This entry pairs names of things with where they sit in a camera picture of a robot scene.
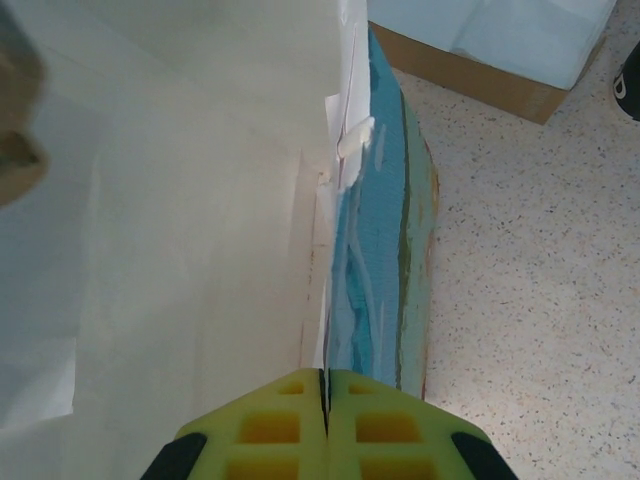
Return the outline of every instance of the cardboard box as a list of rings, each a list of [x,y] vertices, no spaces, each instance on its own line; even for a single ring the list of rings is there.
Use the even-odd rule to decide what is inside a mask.
[[[375,23],[371,23],[371,28],[394,68],[541,125],[547,122],[570,91],[439,50]],[[580,78],[593,63],[603,43],[604,37],[591,52]]]

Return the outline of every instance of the yellow foam block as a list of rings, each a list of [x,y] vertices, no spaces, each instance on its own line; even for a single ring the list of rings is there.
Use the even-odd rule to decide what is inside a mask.
[[[325,408],[323,382],[300,370],[190,422],[143,480],[516,478],[469,422],[348,371]]]

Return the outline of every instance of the blue painted object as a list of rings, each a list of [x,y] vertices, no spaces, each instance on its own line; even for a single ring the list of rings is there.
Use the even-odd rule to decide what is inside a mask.
[[[339,200],[328,365],[424,388],[437,178],[417,120],[369,30],[375,131]]]

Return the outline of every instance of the white paper bag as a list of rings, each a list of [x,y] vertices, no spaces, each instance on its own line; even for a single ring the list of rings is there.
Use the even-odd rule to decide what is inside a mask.
[[[0,212],[21,295],[2,328],[24,334],[0,361],[51,352],[7,400],[0,478],[136,478],[183,423],[300,364],[290,259],[313,208],[294,198],[301,159],[332,158],[337,3],[7,4],[50,69],[33,133],[51,172]]]

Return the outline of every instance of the black edge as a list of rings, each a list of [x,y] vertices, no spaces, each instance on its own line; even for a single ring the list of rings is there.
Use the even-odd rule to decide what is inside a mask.
[[[207,437],[190,433],[167,443],[140,480],[187,480],[202,453]]]
[[[320,378],[320,405],[322,406],[322,417],[324,418],[324,431],[329,434],[329,412],[327,410],[327,389],[324,378],[324,370],[318,369],[318,377]]]
[[[454,433],[451,440],[476,480],[518,480],[489,442],[464,432]]]

